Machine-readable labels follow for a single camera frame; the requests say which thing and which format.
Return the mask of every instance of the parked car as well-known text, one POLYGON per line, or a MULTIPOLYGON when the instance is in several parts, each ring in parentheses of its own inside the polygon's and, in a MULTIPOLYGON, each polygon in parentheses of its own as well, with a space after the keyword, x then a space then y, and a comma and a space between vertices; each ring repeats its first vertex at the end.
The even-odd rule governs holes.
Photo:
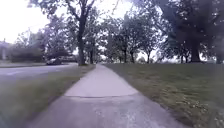
POLYGON ((59 58, 53 58, 46 61, 46 65, 61 65, 62 62, 59 58))

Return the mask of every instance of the concrete sidewalk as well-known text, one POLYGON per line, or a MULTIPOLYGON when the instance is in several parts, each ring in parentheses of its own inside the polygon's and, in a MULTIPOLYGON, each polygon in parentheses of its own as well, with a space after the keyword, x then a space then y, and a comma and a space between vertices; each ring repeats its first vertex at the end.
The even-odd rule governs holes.
POLYGON ((186 128, 110 69, 97 65, 28 128, 186 128))

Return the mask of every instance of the grass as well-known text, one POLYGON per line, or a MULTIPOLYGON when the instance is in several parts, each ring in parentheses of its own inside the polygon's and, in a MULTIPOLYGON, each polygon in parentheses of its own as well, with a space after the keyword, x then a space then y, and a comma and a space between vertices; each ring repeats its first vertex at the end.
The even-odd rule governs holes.
POLYGON ((224 127, 224 65, 111 64, 148 98, 194 128, 224 127))
POLYGON ((24 127, 26 122, 32 120, 93 68, 94 66, 72 67, 57 73, 9 82, 12 85, 3 85, 5 88, 0 93, 0 117, 9 128, 24 127))

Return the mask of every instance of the house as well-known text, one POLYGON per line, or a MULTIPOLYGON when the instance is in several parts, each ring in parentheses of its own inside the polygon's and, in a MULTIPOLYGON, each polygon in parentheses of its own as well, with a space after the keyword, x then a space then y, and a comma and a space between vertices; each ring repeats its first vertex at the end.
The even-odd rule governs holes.
POLYGON ((8 59, 8 49, 10 47, 9 43, 5 41, 0 41, 0 60, 7 60, 8 59))

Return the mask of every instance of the road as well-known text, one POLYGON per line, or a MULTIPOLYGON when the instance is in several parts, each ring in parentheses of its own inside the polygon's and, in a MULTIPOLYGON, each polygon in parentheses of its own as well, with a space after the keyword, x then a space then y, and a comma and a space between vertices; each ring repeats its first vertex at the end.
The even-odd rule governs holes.
POLYGON ((45 73, 60 72, 66 68, 75 67, 76 65, 77 64, 22 68, 0 68, 0 88, 4 85, 11 85, 19 79, 29 79, 30 77, 35 77, 45 73))
POLYGON ((22 68, 0 68, 1 77, 26 77, 39 74, 58 72, 65 68, 75 66, 76 64, 59 65, 59 66, 39 66, 39 67, 22 67, 22 68))

